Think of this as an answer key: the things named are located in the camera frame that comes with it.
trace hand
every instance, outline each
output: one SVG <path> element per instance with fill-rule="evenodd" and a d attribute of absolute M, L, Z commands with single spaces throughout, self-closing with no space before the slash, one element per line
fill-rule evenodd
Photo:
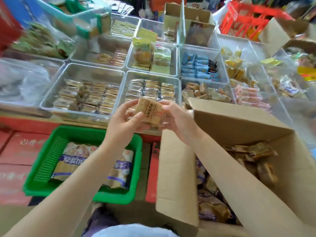
<path fill-rule="evenodd" d="M 150 125 L 142 122 L 145 117 L 143 112 L 133 116 L 134 111 L 128 110 L 137 105 L 137 103 L 138 99 L 130 100 L 116 110 L 109 122 L 103 144 L 115 147 L 119 145 L 120 148 L 124 149 L 132 140 L 135 132 L 150 128 Z"/>
<path fill-rule="evenodd" d="M 168 129 L 173 131 L 183 143 L 189 146 L 192 146 L 203 137 L 205 132 L 198 127 L 192 116 L 185 109 L 167 100 L 159 103 L 164 105 L 162 108 L 167 113 L 167 117 L 163 120 L 167 124 L 163 124 L 160 128 L 161 130 Z"/>

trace white shirt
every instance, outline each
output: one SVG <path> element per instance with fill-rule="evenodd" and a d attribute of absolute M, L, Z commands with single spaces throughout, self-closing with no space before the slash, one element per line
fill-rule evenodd
<path fill-rule="evenodd" d="M 116 225 L 100 230 L 92 237 L 178 237 L 174 232 L 163 228 L 152 228 L 141 224 Z"/>

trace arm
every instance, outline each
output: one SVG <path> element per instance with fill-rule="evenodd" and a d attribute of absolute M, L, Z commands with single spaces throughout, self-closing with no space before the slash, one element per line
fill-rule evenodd
<path fill-rule="evenodd" d="M 183 108 L 161 103 L 169 114 L 168 124 L 162 129 L 174 131 L 194 150 L 250 236 L 313 236 L 312 232 L 315 235 L 313 227 L 304 225 L 283 201 L 198 127 Z"/>
<path fill-rule="evenodd" d="M 132 115 L 127 109 L 138 100 L 121 105 L 109 122 L 101 146 L 52 194 L 20 220 L 5 237 L 72 236 L 94 195 L 107 178 L 115 161 L 131 141 L 135 131 L 147 128 L 143 113 Z"/>

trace pants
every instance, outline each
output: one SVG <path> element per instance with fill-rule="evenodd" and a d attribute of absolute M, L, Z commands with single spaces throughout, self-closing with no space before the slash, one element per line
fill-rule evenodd
<path fill-rule="evenodd" d="M 119 225 L 117 219 L 104 206 L 101 206 L 93 212 L 81 237 L 91 237 L 100 230 L 115 225 Z"/>

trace left hand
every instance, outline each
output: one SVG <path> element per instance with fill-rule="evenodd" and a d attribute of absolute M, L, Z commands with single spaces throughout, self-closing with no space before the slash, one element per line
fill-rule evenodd
<path fill-rule="evenodd" d="M 137 104 L 138 99 L 130 100 L 116 110 L 109 122 L 102 145 L 106 144 L 110 147 L 124 149 L 132 140 L 135 132 L 150 128 L 149 124 L 142 122 L 145 117 L 143 112 L 134 115 L 133 110 L 128 110 Z"/>

